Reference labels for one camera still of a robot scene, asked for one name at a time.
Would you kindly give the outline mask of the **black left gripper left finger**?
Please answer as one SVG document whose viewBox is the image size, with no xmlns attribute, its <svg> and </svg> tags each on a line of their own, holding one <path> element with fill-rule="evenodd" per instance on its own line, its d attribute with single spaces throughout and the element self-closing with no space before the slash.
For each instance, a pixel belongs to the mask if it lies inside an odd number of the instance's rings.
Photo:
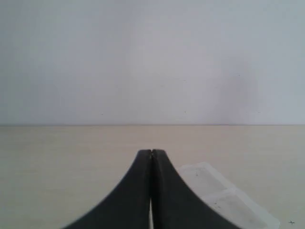
<svg viewBox="0 0 305 229">
<path fill-rule="evenodd" d="M 67 229 L 148 229 L 152 151 L 140 150 L 119 184 Z"/>
</svg>

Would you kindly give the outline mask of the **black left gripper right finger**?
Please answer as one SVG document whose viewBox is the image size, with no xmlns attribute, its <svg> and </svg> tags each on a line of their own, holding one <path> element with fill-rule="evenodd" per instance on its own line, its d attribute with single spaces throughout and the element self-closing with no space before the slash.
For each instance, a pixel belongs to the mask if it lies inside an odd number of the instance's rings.
<svg viewBox="0 0 305 229">
<path fill-rule="evenodd" d="M 152 222 L 155 229 L 238 229 L 183 181 L 164 150 L 152 151 Z"/>
</svg>

